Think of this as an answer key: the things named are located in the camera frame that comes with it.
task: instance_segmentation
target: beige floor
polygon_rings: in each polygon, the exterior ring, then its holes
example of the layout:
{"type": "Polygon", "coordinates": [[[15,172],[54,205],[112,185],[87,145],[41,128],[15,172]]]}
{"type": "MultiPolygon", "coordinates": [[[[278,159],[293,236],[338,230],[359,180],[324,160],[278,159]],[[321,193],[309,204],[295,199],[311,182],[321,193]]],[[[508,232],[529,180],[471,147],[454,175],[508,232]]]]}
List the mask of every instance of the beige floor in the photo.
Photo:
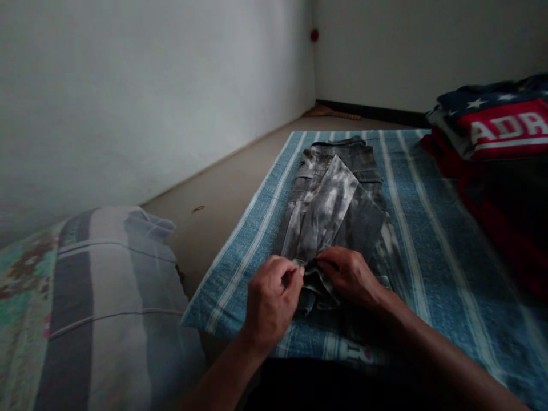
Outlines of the beige floor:
{"type": "MultiPolygon", "coordinates": [[[[331,117],[300,118],[143,205],[148,213],[169,219],[177,226],[167,244],[186,274],[184,288],[189,299],[292,131],[402,128],[408,127],[375,120],[358,122],[331,117]],[[204,208],[192,213],[200,206],[204,208]]],[[[208,362],[211,363],[224,344],[205,335],[201,338],[208,362]]]]}

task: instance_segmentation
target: human hand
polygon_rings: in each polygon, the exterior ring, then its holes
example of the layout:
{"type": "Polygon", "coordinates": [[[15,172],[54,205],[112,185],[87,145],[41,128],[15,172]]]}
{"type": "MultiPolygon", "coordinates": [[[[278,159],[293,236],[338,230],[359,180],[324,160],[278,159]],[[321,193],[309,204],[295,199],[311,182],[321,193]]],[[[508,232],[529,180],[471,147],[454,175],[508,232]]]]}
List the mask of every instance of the human hand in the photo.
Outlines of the human hand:
{"type": "Polygon", "coordinates": [[[303,287],[304,267],[286,258],[270,256],[248,286],[247,313],[241,336],[265,355],[283,337],[291,323],[303,287]],[[288,285],[282,278],[287,274],[288,285]]]}
{"type": "Polygon", "coordinates": [[[376,310],[392,292],[375,278],[361,253],[343,247],[329,247],[318,254],[318,266],[344,297],[376,310]]]}

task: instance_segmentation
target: baseboard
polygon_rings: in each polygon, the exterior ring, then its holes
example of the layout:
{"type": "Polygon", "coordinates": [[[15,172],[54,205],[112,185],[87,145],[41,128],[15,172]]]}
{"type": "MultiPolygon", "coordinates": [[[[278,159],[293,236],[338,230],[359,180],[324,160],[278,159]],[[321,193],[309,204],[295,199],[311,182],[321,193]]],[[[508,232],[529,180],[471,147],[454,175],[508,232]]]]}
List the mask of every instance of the baseboard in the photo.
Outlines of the baseboard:
{"type": "Polygon", "coordinates": [[[359,104],[340,103],[328,100],[316,100],[316,103],[327,106],[335,111],[357,114],[368,119],[402,124],[410,127],[431,128],[430,123],[426,121],[425,114],[415,111],[392,110],[391,108],[361,106],[359,104]]]}

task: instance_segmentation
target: blue striped towel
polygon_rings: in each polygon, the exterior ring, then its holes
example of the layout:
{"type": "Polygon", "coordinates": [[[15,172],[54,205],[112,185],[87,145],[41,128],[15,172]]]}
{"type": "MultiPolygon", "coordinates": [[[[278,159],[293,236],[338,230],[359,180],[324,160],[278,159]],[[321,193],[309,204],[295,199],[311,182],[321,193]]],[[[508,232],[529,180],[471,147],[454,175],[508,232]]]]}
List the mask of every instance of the blue striped towel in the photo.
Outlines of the blue striped towel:
{"type": "MultiPolygon", "coordinates": [[[[548,309],[514,282],[453,183],[420,147],[428,130],[291,134],[232,235],[217,255],[183,324],[230,339],[245,319],[247,283],[270,255],[303,150],[317,141],[361,135],[384,178],[415,312],[518,397],[548,409],[548,309]]],[[[342,361],[369,373],[393,358],[293,322],[273,357],[342,361]]]]}

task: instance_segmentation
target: star print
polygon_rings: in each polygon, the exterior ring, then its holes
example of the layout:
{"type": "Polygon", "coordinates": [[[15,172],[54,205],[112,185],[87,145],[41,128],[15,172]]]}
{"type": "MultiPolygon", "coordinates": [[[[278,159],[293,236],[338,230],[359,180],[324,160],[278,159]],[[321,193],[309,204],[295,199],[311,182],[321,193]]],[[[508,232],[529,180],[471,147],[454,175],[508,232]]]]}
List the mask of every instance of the star print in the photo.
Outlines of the star print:
{"type": "Polygon", "coordinates": [[[468,102],[468,107],[466,109],[468,110],[469,108],[479,108],[483,103],[487,103],[487,101],[478,98],[476,101],[468,102]]]}
{"type": "Polygon", "coordinates": [[[498,101],[510,101],[512,99],[515,98],[515,95],[513,94],[505,94],[505,95],[501,95],[499,98],[498,98],[498,101]]]}

